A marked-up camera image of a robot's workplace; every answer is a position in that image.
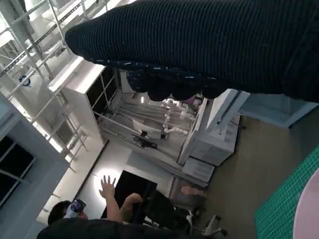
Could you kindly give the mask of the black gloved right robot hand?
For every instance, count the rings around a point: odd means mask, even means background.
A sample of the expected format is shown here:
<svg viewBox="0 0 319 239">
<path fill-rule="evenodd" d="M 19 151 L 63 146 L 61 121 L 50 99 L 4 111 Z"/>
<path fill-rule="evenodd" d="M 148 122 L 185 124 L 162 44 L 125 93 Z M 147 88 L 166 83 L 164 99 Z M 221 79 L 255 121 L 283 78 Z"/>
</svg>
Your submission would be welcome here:
<svg viewBox="0 0 319 239">
<path fill-rule="evenodd" d="M 73 26 L 65 41 L 126 70 L 153 101 L 227 89 L 319 100 L 316 0 L 137 0 Z"/>
</svg>

